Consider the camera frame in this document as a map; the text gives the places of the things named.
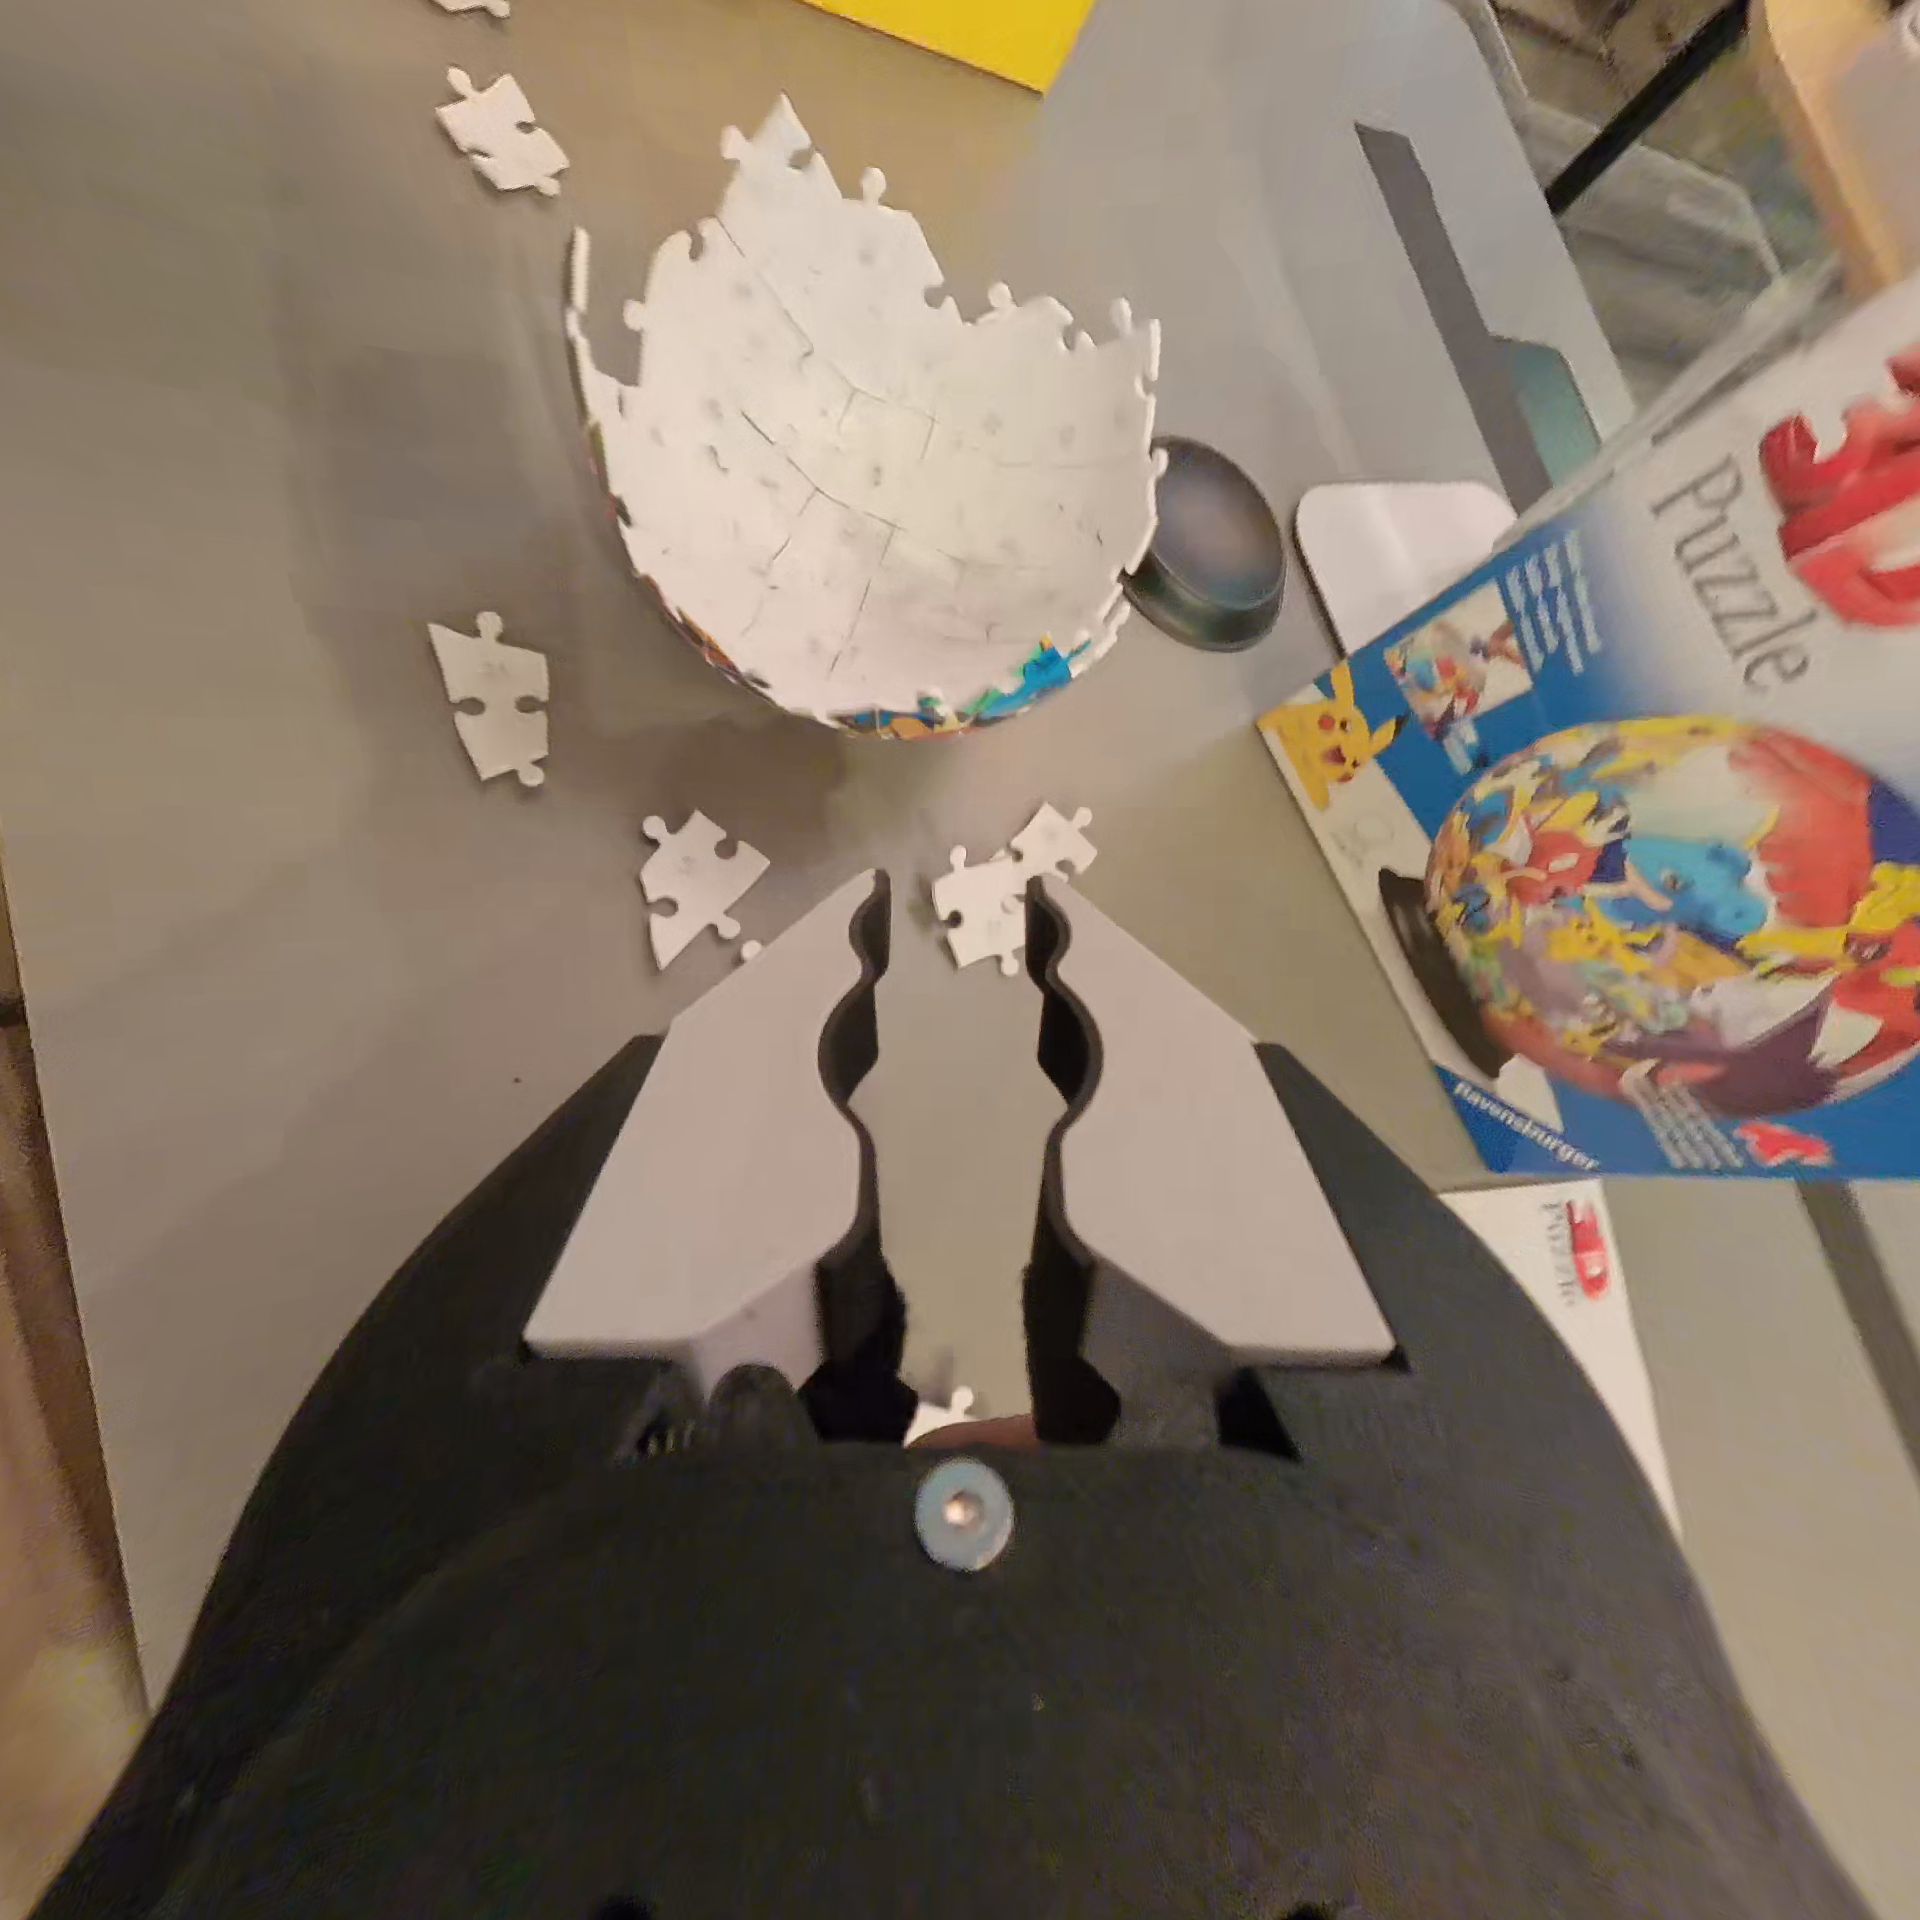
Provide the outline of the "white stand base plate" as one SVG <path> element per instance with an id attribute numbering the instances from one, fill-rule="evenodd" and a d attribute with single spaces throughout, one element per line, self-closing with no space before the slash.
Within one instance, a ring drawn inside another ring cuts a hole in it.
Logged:
<path id="1" fill-rule="evenodd" d="M 1517 526 L 1501 492 L 1463 482 L 1310 487 L 1292 518 L 1339 657 L 1377 642 L 1481 564 Z"/>

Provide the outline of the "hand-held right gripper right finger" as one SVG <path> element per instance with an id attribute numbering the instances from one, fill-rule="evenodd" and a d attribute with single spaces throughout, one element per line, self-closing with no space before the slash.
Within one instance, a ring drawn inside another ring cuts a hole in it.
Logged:
<path id="1" fill-rule="evenodd" d="M 1270 1370 L 1396 1340 L 1255 1035 L 1063 881 L 1023 895 L 1039 1068 L 1063 1100 L 1023 1270 L 1047 1444 L 1217 1444 Z"/>

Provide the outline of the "person's beige trousers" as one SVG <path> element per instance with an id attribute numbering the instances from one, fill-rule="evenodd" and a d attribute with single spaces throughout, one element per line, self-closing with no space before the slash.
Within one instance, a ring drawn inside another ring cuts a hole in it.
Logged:
<path id="1" fill-rule="evenodd" d="M 3 920 L 3 1915 L 27 1915 L 151 1719 L 98 1410 Z"/>

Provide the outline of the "blue puzzle box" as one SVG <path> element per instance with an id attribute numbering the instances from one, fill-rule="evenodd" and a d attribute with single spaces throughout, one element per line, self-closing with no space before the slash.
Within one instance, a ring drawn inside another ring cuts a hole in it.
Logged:
<path id="1" fill-rule="evenodd" d="M 1490 1170 L 1915 1179 L 1913 275 L 1255 728 Z"/>

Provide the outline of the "yellow plastic bin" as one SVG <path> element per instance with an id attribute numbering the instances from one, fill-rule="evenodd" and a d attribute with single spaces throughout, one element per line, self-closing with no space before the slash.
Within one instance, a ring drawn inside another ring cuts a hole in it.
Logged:
<path id="1" fill-rule="evenodd" d="M 806 8 L 1047 96 L 1097 3 L 806 3 Z"/>

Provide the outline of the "white instruction sheet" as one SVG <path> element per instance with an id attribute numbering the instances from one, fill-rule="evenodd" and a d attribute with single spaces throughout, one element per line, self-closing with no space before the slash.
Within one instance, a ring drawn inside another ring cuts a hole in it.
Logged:
<path id="1" fill-rule="evenodd" d="M 1682 1514 L 1603 1183 L 1503 1184 L 1443 1201 L 1564 1340 L 1681 1538 Z"/>

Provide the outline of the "black round puzzle stand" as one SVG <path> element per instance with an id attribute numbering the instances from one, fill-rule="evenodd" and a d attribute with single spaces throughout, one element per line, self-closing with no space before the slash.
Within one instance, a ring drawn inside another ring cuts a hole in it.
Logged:
<path id="1" fill-rule="evenodd" d="M 1209 654 L 1259 646 L 1281 618 L 1287 543 L 1255 480 L 1218 448 L 1154 441 L 1157 528 L 1123 577 L 1133 612 L 1164 635 Z"/>

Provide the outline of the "partly built puzzle ball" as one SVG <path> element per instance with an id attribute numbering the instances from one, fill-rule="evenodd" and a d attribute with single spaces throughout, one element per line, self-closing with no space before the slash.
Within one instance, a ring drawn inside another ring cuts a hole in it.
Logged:
<path id="1" fill-rule="evenodd" d="M 845 193 L 786 96 L 721 154 L 715 214 L 625 305 L 631 376 L 591 352 L 591 238 L 567 242 L 567 360 L 631 577 L 724 679 L 830 731 L 1030 714 L 1131 615 L 1162 324 L 1119 298 L 1097 338 L 1001 282 L 965 318 L 884 175 Z"/>

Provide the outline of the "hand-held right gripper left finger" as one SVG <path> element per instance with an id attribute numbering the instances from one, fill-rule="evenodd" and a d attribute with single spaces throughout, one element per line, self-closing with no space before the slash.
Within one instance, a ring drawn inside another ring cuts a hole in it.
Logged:
<path id="1" fill-rule="evenodd" d="M 902 1438 L 905 1298 L 874 1138 L 891 882 L 867 870 L 665 1028 L 523 1327 L 543 1358 L 780 1375 L 828 1438 Z"/>

